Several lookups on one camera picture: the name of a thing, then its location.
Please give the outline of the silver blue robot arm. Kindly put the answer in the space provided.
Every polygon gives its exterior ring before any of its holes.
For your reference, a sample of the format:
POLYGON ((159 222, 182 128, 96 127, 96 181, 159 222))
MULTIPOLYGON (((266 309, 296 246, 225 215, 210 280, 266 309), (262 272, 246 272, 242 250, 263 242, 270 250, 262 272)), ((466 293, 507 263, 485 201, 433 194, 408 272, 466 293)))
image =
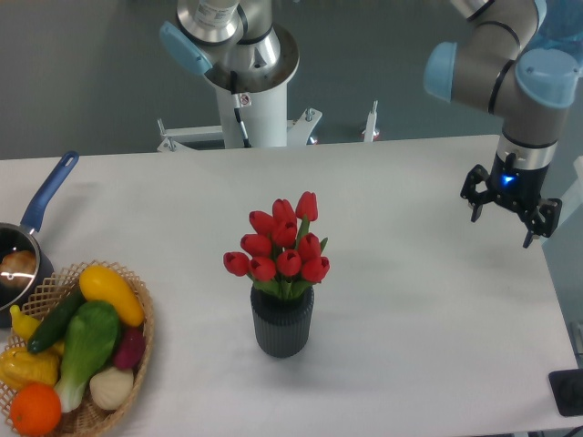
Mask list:
POLYGON ((463 45, 435 47, 424 70, 424 89, 500 117, 502 131, 492 167, 474 166, 460 196, 472 208, 495 203, 527 228, 523 245, 556 230, 562 202, 540 191, 575 99, 579 66, 555 48, 527 49, 547 14, 544 1, 455 1, 473 27, 463 45))

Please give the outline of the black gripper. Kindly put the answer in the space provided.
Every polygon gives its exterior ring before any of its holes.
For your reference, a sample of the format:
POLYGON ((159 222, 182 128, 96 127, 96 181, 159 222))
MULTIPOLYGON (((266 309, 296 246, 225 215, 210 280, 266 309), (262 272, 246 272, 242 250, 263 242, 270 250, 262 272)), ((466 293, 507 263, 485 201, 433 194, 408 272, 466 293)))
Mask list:
POLYGON ((521 169, 505 167, 505 162, 495 156, 491 173, 477 164, 466 175, 460 197, 472 209, 471 221, 477 222, 483 206, 491 199, 498 205, 516 213, 527 213, 527 234, 523 247, 528 248, 536 238, 549 238, 558 226, 562 209, 560 198, 541 198, 540 191, 548 167, 521 169))

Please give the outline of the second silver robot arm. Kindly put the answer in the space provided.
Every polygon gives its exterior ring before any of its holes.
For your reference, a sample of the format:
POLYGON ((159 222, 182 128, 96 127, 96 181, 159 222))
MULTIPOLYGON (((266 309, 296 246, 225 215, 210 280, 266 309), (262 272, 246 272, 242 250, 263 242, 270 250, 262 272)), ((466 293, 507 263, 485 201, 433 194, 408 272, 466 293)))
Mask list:
POLYGON ((159 38, 185 70, 232 94, 284 85, 299 66, 298 45, 273 21, 271 1, 179 1, 176 22, 164 23, 159 38))

